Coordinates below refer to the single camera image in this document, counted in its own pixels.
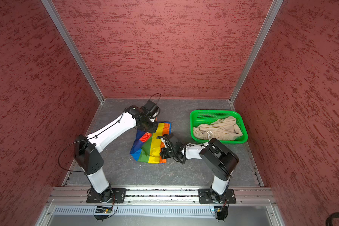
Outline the rainbow striped shorts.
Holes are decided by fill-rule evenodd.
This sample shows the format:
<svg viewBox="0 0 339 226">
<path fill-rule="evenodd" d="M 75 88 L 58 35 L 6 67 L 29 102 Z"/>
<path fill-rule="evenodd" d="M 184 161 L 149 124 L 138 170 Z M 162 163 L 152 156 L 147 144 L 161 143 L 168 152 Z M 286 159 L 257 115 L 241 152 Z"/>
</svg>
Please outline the rainbow striped shorts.
<svg viewBox="0 0 339 226">
<path fill-rule="evenodd" d="M 167 161 L 160 156 L 165 144 L 158 136 L 171 133 L 170 122 L 160 122 L 155 133 L 137 130 L 130 155 L 137 161 L 150 164 L 165 164 Z"/>
</svg>

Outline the green plastic basket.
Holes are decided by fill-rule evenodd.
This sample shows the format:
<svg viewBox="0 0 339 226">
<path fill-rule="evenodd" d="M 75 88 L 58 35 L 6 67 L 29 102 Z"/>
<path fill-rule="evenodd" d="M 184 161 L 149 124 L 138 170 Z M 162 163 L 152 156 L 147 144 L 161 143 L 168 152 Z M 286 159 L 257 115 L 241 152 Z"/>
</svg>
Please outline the green plastic basket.
<svg viewBox="0 0 339 226">
<path fill-rule="evenodd" d="M 229 111 L 229 110 L 194 110 L 190 114 L 190 132 L 193 140 L 196 143 L 205 143 L 209 140 L 200 140 L 194 137 L 193 135 L 193 128 L 197 127 L 201 124 L 211 124 L 218 119 L 225 119 L 228 117 L 234 117 L 237 119 L 236 124 L 240 127 L 243 135 L 239 138 L 237 138 L 235 141 L 225 141 L 220 140 L 223 144 L 243 144 L 247 142 L 248 140 L 248 133 L 246 131 L 246 127 L 244 125 L 244 121 L 239 113 L 235 111 Z"/>
</svg>

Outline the beige shorts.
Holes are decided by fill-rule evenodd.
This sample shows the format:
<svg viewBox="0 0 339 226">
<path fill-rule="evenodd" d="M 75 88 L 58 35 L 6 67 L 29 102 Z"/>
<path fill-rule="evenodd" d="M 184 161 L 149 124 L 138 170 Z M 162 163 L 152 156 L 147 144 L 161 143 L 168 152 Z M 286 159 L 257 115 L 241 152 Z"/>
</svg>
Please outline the beige shorts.
<svg viewBox="0 0 339 226">
<path fill-rule="evenodd" d="M 193 135 L 200 140 L 215 138 L 218 140 L 235 141 L 243 135 L 236 122 L 237 119 L 230 116 L 225 119 L 218 119 L 211 124 L 201 124 L 193 128 Z"/>
</svg>

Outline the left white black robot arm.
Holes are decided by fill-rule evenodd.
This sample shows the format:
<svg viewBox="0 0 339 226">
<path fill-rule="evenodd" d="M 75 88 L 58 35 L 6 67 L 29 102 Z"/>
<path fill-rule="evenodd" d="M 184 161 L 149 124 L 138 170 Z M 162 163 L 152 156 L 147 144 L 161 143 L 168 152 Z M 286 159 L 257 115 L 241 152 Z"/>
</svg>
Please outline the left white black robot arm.
<svg viewBox="0 0 339 226">
<path fill-rule="evenodd" d="M 158 128 L 156 118 L 161 110 L 157 104 L 148 101 L 144 106 L 132 105 L 123 110 L 120 116 L 103 128 L 89 134 L 79 135 L 74 142 L 74 159 L 90 182 L 90 190 L 101 203 L 114 200 L 112 188 L 103 171 L 104 160 L 101 152 L 126 131 L 136 128 L 139 131 L 154 133 Z"/>
</svg>

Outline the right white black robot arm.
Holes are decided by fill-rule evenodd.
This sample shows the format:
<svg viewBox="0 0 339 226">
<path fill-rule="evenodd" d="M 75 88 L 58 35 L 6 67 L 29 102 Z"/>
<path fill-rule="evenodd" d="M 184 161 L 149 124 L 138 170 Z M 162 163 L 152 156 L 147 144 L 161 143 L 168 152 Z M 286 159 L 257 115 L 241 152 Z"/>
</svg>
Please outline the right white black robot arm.
<svg viewBox="0 0 339 226">
<path fill-rule="evenodd" d="M 156 138 L 164 143 L 160 152 L 161 158 L 172 158 L 182 165 L 187 160 L 199 159 L 209 167 L 214 179 L 209 189 L 199 190 L 201 203 L 235 203 L 234 193 L 228 191 L 228 184 L 239 158 L 228 147 L 215 138 L 201 144 L 183 144 L 173 134 Z"/>
</svg>

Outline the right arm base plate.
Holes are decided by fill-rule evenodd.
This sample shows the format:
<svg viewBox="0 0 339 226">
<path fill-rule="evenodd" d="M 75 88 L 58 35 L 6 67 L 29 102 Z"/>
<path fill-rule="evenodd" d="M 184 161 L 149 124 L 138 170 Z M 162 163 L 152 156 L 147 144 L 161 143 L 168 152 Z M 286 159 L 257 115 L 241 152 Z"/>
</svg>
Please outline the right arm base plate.
<svg viewBox="0 0 339 226">
<path fill-rule="evenodd" d="M 236 197 L 233 189 L 227 189 L 222 195 L 212 189 L 198 189 L 199 202 L 201 204 L 235 204 Z"/>
</svg>

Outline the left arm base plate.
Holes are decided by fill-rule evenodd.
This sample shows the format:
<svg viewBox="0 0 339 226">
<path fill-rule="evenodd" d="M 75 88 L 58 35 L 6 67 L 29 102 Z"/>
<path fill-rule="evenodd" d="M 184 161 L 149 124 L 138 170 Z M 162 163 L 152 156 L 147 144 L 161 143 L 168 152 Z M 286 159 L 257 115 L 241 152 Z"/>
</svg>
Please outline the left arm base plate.
<svg viewBox="0 0 339 226">
<path fill-rule="evenodd" d="M 97 193 L 93 188 L 87 190 L 86 203 L 123 203 L 127 189 L 125 188 L 107 188 L 103 193 Z"/>
</svg>

